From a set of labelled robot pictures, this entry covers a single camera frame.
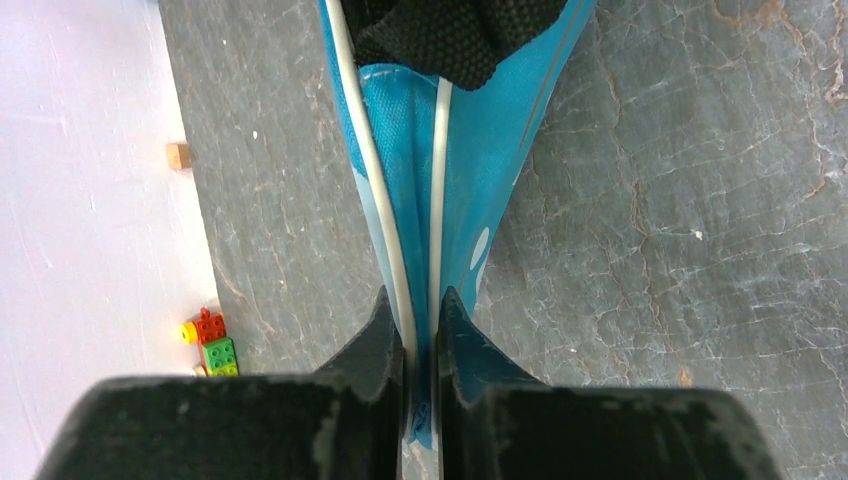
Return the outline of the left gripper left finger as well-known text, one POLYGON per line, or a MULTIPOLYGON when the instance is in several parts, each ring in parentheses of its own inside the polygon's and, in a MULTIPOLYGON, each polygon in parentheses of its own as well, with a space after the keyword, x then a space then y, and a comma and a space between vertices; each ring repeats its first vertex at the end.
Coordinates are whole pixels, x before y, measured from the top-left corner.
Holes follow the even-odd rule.
POLYGON ((308 374, 121 377, 66 418, 41 479, 398 479, 404 349, 389 295, 308 374))

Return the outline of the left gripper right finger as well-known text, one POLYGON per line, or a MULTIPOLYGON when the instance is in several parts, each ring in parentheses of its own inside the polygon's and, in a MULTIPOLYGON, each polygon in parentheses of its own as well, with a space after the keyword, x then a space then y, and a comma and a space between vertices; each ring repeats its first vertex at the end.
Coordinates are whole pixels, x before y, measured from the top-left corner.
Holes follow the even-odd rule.
POLYGON ((445 479, 776 479, 753 417, 698 388, 550 386, 443 297, 435 340, 445 479))

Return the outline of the blue racket cover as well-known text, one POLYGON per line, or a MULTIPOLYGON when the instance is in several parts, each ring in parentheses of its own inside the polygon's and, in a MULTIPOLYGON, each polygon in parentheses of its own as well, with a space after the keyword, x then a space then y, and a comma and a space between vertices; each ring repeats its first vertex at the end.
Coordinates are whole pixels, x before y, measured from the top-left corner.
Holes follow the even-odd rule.
POLYGON ((340 127, 406 351, 406 438, 438 436, 435 342, 491 245, 592 1, 322 1, 340 127))

